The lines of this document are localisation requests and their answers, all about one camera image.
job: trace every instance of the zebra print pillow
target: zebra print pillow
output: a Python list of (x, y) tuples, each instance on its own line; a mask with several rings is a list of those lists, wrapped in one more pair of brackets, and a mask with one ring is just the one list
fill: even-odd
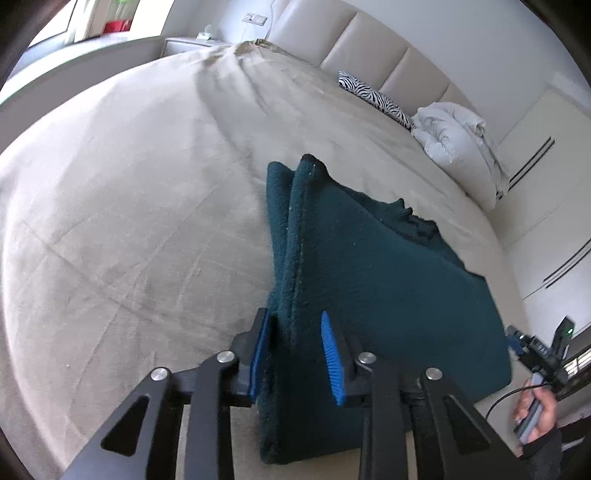
[(385, 113), (393, 120), (396, 120), (407, 130), (410, 130), (413, 127), (413, 121), (411, 118), (404, 113), (396, 103), (385, 95), (377, 92), (369, 85), (360, 82), (350, 73), (344, 72), (343, 70), (339, 72), (339, 86), (358, 96), (362, 100), (365, 100), (371, 106), (377, 108), (380, 112)]

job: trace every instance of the beige bedsheet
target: beige bedsheet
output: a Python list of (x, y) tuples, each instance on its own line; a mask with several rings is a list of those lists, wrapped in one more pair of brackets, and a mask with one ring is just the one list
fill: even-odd
[[(37, 480), (150, 369), (194, 367), (249, 327), (272, 286), (266, 166), (304, 153), (434, 219), (526, 328), (490, 224), (403, 127), (272, 48), (167, 57), (76, 96), (0, 158), (0, 425)], [(492, 416), (507, 441), (509, 404)], [(356, 478), (355, 452), (262, 465), (255, 410), (235, 413), (239, 480)]]

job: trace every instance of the window sill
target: window sill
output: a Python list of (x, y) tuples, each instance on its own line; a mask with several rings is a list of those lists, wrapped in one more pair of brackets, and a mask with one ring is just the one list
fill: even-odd
[(63, 48), (40, 58), (7, 80), (4, 87), (2, 87), (2, 90), (0, 90), (0, 105), (24, 86), (56, 67), (81, 57), (82, 55), (86, 55), (91, 51), (126, 42), (128, 39), (129, 32), (102, 35), (101, 37), (90, 38), (79, 43), (64, 46)]

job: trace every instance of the upholstered headboard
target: upholstered headboard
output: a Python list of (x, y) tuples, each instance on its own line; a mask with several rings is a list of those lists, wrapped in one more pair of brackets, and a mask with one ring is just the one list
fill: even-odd
[(400, 35), (341, 0), (278, 0), (269, 40), (328, 73), (345, 70), (408, 114), (432, 102), (474, 111), (464, 94)]

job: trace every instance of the dark green blanket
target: dark green blanket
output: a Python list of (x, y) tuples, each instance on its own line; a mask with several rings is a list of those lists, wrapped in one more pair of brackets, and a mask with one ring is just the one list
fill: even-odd
[(336, 406), (320, 340), (326, 310), (365, 349), (399, 365), (438, 367), (473, 400), (506, 386), (504, 330), (483, 277), (467, 272), (434, 222), (402, 199), (376, 202), (305, 155), (271, 163), (267, 206), (277, 319), (259, 398), (262, 458), (289, 463), (361, 445), (362, 417)]

